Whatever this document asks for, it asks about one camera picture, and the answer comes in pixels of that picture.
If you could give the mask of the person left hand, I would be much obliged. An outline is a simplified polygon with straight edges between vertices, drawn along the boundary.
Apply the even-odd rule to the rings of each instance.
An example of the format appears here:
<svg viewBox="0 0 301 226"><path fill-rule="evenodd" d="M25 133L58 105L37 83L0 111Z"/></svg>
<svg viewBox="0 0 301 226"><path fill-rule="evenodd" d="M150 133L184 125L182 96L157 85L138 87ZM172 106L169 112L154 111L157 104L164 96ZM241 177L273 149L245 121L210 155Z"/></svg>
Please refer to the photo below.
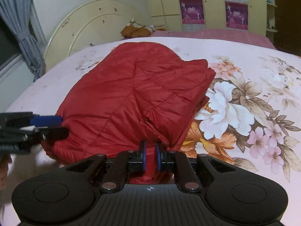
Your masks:
<svg viewBox="0 0 301 226"><path fill-rule="evenodd" d="M9 164L12 162L11 155L3 155L0 163L0 190L3 190L7 184Z"/></svg>

